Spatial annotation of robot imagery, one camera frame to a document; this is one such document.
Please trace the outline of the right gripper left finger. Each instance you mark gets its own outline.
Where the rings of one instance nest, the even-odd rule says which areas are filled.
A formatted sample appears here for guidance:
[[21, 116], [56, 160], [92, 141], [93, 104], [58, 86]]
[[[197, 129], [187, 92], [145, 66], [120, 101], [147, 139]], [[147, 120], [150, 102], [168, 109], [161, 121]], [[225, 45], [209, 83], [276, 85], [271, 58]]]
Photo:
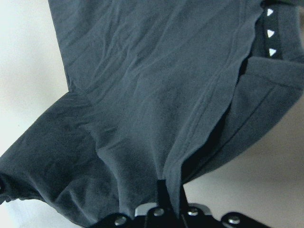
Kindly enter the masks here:
[[171, 204], [165, 179], [157, 180], [157, 205], [166, 212], [170, 212], [171, 214], [175, 213]]

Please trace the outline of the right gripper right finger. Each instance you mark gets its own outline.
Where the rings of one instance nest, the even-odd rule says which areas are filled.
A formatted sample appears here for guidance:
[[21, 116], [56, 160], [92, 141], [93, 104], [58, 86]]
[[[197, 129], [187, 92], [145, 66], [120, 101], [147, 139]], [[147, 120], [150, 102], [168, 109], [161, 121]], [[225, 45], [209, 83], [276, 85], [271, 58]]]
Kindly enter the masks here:
[[190, 208], [183, 185], [180, 187], [180, 211], [188, 211]]

